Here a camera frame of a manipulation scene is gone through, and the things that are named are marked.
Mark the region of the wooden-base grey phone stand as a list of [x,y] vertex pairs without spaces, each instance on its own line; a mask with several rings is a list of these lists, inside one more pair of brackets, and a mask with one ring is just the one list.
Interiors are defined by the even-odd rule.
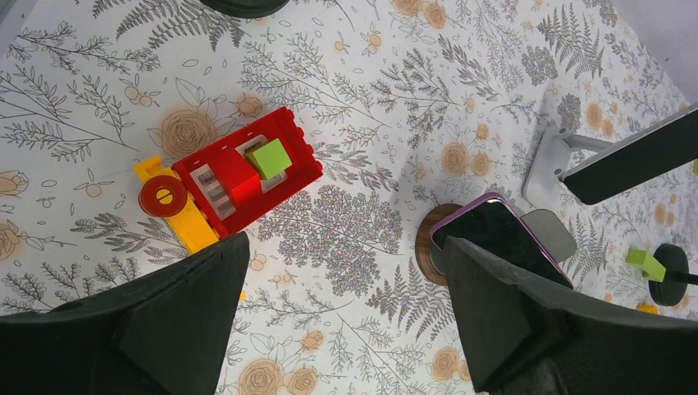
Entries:
[[[435,207],[422,220],[416,233],[416,264],[425,278],[437,286],[447,286],[448,283],[443,273],[443,253],[434,243],[431,231],[437,223],[463,209],[463,206],[456,203]],[[575,239],[553,211],[537,209],[522,216],[514,215],[532,231],[555,263],[560,264],[575,254]]]

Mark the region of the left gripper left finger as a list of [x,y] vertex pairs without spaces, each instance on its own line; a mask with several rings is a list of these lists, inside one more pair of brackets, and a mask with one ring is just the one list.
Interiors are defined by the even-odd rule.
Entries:
[[48,313],[1,319],[4,394],[213,394],[250,258],[245,233]]

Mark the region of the purple-edged black phone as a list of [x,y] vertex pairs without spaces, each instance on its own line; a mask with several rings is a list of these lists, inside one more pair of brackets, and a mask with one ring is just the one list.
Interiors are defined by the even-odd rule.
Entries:
[[448,237],[466,239],[533,274],[571,288],[561,262],[577,243],[555,213],[537,209],[522,216],[498,193],[485,193],[438,220],[430,229],[434,250]]

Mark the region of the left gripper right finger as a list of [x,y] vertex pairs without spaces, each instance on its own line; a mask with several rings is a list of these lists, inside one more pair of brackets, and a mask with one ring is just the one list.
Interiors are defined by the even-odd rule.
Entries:
[[477,392],[696,393],[696,322],[595,299],[465,239],[444,260]]

